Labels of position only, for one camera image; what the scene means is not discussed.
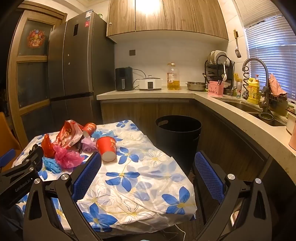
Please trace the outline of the blue glove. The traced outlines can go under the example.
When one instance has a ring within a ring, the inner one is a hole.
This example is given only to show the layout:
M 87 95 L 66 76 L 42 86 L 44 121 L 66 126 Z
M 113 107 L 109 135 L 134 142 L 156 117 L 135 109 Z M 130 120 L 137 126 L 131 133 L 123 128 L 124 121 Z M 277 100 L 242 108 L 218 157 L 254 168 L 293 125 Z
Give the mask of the blue glove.
M 55 159 L 43 157 L 42 160 L 46 170 L 51 171 L 54 174 L 59 174 L 62 172 L 60 165 Z
M 99 139 L 102 137 L 111 137 L 114 138 L 114 132 L 113 131 L 109 131 L 109 132 L 102 132 L 102 131 L 95 131 L 92 135 L 92 138 L 94 139 Z

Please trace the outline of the wooden upper cabinet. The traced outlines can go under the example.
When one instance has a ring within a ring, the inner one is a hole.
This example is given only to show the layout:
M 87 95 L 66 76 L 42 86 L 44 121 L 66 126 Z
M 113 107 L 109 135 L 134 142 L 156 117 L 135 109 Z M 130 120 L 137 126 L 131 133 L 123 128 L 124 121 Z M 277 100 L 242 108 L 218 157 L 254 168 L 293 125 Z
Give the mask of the wooden upper cabinet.
M 108 37 L 147 31 L 181 31 L 228 40 L 218 1 L 110 1 Z

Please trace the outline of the cooking oil bottle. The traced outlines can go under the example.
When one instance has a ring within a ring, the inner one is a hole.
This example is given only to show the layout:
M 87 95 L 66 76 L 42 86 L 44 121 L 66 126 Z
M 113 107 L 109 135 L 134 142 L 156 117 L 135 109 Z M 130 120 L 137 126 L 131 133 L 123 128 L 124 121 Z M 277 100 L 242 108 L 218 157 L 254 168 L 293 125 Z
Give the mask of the cooking oil bottle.
M 168 64 L 168 71 L 166 73 L 166 82 L 168 90 L 180 90 L 179 70 L 175 63 Z

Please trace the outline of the window blinds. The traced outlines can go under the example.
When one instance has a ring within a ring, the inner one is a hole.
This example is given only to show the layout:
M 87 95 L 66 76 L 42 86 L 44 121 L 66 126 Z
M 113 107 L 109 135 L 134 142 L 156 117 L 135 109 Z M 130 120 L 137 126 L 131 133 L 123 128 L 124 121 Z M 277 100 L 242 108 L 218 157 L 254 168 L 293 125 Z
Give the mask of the window blinds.
M 236 1 L 250 57 L 261 59 L 295 99 L 295 33 L 272 1 Z

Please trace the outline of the yellow detergent bottle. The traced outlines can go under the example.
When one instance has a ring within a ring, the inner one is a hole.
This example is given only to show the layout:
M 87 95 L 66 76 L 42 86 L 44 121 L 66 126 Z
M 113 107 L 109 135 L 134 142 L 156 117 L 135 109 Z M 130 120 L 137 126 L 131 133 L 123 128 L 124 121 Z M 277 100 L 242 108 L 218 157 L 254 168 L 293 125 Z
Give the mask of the yellow detergent bottle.
M 248 79 L 248 91 L 249 97 L 247 99 L 248 102 L 252 104 L 259 104 L 260 95 L 259 95 L 259 75 L 256 75 L 255 78 Z

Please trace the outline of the pink plastic bag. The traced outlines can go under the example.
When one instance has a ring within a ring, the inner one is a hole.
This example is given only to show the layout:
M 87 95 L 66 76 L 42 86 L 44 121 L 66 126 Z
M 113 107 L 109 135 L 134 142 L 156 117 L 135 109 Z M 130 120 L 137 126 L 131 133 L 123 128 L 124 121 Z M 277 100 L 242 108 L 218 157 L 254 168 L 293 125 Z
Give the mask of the pink plastic bag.
M 84 158 L 76 151 L 67 150 L 54 145 L 55 160 L 63 169 L 70 169 L 79 166 Z

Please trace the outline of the purple glove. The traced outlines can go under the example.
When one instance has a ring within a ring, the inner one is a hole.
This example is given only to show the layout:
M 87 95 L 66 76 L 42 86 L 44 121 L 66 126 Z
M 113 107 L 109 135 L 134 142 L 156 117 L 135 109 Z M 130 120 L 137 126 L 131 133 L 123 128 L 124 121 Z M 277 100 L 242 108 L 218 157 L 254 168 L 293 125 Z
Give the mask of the purple glove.
M 81 141 L 82 151 L 86 153 L 91 153 L 97 150 L 95 142 L 91 139 L 91 137 L 83 138 Z

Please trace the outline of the dark grey refrigerator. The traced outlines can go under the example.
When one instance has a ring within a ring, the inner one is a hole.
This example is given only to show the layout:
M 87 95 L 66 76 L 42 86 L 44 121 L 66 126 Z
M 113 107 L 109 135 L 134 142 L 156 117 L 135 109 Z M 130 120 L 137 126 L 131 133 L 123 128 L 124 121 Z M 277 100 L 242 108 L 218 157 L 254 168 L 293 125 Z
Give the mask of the dark grey refrigerator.
M 57 128 L 66 120 L 103 122 L 96 97 L 115 89 L 114 41 L 106 29 L 107 23 L 89 10 L 50 34 L 48 87 Z

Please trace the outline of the large red paper cup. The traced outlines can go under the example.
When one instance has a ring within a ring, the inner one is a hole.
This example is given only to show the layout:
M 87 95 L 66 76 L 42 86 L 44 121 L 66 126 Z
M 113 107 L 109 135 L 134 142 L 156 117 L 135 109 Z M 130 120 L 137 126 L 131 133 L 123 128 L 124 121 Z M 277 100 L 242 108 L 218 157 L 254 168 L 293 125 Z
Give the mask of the large red paper cup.
M 101 137 L 96 141 L 96 147 L 105 162 L 114 161 L 116 158 L 115 139 L 112 137 Z

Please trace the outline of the white rice cooker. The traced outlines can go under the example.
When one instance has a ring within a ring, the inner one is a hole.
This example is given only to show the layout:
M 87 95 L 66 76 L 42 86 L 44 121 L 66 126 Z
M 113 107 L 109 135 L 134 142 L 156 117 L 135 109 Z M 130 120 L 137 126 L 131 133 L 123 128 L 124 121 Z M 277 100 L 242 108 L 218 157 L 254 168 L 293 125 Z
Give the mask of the white rice cooker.
M 161 90 L 162 80 L 158 77 L 152 77 L 149 75 L 147 78 L 139 80 L 139 90 Z

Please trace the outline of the pink cloth on faucet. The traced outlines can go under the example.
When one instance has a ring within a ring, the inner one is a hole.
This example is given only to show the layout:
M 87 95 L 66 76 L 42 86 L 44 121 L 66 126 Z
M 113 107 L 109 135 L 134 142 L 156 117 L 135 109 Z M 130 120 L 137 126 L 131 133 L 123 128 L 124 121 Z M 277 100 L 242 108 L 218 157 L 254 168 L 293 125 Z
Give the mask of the pink cloth on faucet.
M 276 77 L 273 74 L 270 75 L 269 85 L 273 96 L 279 97 L 287 95 L 287 92 L 281 88 L 280 83 L 276 80 Z

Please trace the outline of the red snack bag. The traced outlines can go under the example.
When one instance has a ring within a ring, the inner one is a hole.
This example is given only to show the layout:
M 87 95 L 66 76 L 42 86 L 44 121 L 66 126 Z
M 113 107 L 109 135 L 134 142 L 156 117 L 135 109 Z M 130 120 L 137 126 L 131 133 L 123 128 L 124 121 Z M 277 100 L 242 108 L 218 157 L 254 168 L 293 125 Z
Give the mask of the red snack bag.
M 65 149 L 70 149 L 83 136 L 84 126 L 74 120 L 66 120 L 58 135 L 56 136 L 54 145 Z

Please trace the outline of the steel sink basin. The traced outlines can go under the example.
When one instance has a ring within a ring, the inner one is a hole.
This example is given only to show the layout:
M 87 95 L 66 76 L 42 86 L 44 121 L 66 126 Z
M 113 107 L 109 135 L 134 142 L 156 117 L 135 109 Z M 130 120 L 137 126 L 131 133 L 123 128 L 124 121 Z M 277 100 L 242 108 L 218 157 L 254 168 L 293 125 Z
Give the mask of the steel sink basin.
M 274 118 L 273 120 L 264 120 L 259 117 L 260 109 L 258 107 L 252 106 L 251 104 L 245 103 L 240 100 L 222 100 L 222 102 L 230 104 L 231 106 L 234 106 L 241 111 L 244 111 L 248 114 L 251 114 L 252 116 L 256 117 L 257 119 L 260 119 L 261 121 L 267 123 L 270 126 L 286 126 L 287 123 L 285 123 L 283 120 Z

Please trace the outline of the red wrapper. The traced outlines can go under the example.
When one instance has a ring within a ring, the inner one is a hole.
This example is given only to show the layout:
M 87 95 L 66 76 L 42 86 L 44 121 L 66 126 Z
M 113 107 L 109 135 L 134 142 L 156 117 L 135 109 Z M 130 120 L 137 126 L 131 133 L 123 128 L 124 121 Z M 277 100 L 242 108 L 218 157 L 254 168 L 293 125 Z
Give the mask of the red wrapper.
M 51 143 L 51 140 L 49 138 L 49 135 L 48 134 L 45 134 L 44 135 L 44 138 L 41 142 L 41 147 L 44 151 L 44 156 L 47 157 L 47 158 L 55 158 L 55 150 L 53 148 L 53 143 Z

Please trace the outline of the black dish rack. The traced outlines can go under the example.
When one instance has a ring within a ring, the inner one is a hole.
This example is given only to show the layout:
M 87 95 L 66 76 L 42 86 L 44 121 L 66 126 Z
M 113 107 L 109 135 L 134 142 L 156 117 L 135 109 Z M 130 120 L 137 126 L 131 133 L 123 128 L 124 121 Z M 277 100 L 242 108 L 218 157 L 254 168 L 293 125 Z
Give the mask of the black dish rack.
M 204 73 L 208 81 L 219 81 L 224 83 L 224 92 L 232 90 L 234 84 L 235 62 L 227 53 L 221 50 L 212 51 L 205 61 Z

